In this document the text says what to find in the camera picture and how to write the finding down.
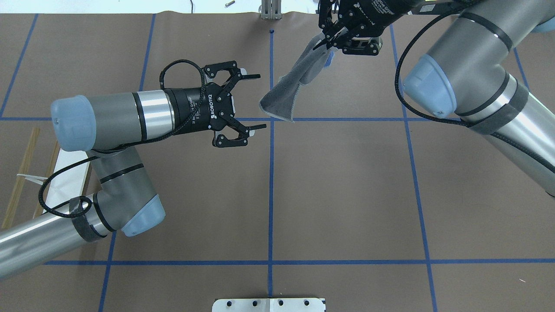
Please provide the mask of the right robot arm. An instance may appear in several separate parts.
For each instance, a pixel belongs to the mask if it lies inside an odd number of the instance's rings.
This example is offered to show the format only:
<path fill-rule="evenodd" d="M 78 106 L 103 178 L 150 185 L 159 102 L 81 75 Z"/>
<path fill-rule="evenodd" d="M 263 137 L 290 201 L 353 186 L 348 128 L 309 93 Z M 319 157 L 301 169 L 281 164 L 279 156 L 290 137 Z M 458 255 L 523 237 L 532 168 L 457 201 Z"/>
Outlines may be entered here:
<path fill-rule="evenodd" d="M 401 78 L 411 47 L 432 25 L 456 19 Z M 405 48 L 395 72 L 400 102 L 434 122 L 466 127 L 554 196 L 554 114 L 502 61 L 532 32 L 554 29 L 552 0 L 454 0 Z"/>

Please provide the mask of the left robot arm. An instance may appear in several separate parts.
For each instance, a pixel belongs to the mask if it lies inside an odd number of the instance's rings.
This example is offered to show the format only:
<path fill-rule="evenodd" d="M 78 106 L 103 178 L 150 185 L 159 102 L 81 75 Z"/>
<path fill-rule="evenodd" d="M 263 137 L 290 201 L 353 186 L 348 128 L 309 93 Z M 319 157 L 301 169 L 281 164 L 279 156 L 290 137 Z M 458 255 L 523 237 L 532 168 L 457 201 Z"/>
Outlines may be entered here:
<path fill-rule="evenodd" d="M 201 67 L 179 59 L 161 70 L 158 89 L 54 101 L 50 116 L 61 150 L 85 157 L 40 182 L 40 216 L 1 231 L 1 279 L 111 233 L 133 237 L 159 225 L 165 209 L 137 146 L 204 131 L 213 132 L 216 148 L 246 146 L 265 125 L 245 126 L 236 119 L 232 90 L 240 81 L 260 77 L 236 61 Z M 52 182 L 85 166 L 99 189 L 49 204 Z"/>

